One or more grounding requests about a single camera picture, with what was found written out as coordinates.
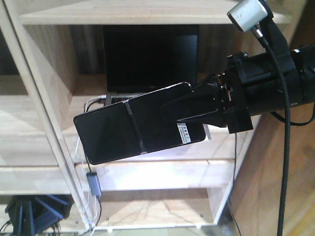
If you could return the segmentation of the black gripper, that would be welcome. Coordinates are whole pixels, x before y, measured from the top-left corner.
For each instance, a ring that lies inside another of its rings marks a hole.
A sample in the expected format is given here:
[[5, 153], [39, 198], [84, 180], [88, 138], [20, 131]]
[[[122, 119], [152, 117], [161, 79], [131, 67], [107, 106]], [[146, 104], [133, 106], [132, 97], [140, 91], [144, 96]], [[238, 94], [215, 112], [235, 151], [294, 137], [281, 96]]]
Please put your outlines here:
[[177, 118], [182, 123], [228, 127], [232, 134], [252, 130], [252, 116], [285, 108], [280, 76], [269, 53], [228, 56], [221, 80], [229, 100], [223, 114], [218, 111], [218, 83], [214, 76], [208, 76], [192, 92], [163, 104], [164, 117]]

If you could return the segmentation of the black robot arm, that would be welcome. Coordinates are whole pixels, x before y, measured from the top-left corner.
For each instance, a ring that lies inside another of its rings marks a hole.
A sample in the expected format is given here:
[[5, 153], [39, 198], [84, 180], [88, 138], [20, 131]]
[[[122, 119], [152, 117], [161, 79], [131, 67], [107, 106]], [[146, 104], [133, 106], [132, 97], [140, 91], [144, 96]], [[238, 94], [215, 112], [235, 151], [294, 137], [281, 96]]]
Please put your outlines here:
[[[315, 48], [292, 50], [279, 58], [291, 106], [315, 100]], [[173, 123], [227, 127], [230, 133], [251, 130], [252, 116], [284, 108], [276, 66], [268, 53], [227, 58], [227, 69], [207, 76], [189, 94], [162, 105], [163, 118]]]

